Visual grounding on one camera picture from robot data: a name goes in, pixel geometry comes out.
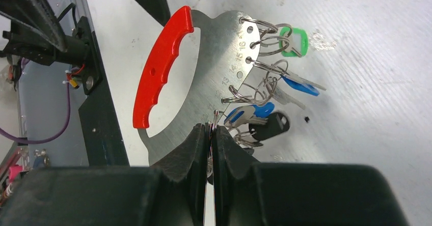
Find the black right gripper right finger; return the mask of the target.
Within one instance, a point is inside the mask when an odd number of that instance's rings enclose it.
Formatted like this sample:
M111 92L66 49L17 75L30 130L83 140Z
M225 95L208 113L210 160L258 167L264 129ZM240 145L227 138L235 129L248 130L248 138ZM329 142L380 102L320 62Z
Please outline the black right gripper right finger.
M216 225L407 225L385 177L359 164L259 162L211 136Z

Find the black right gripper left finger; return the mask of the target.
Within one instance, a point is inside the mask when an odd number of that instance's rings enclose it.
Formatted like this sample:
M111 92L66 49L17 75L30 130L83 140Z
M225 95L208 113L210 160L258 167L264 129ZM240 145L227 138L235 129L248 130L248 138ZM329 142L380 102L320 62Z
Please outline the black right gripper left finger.
M150 167L52 167L28 173L1 225L203 225L207 127Z

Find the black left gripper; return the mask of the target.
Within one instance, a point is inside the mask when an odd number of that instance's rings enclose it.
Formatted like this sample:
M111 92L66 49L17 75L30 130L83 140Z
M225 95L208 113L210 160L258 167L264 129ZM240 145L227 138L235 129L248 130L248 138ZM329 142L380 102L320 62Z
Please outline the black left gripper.
M4 52L23 57L40 65L54 62L91 65L91 28L80 20L72 36L66 36L47 0L1 0L1 15L11 23L3 32L8 40Z

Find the metal key holder red handle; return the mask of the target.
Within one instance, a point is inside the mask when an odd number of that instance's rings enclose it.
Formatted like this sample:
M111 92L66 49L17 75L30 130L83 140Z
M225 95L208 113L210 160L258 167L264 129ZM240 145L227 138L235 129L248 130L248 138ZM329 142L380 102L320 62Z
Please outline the metal key holder red handle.
M149 136L149 115L179 55L186 34L200 29L197 65L191 87L176 116L160 133ZM247 59L256 60L260 48L251 47L260 38L256 21L245 12L226 11L210 18L189 6L178 9L168 20L146 60L136 94L132 124L154 164L180 145L196 124L225 111L223 98L232 96L252 70Z

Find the green key tag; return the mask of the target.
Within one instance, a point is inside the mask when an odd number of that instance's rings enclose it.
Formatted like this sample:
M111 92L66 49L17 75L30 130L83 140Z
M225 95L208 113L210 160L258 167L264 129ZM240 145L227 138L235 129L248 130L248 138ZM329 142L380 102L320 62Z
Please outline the green key tag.
M305 30L293 28L292 33L288 36L290 28L283 27L280 36L288 38L288 47L281 52L284 57L304 57L309 48L309 39Z

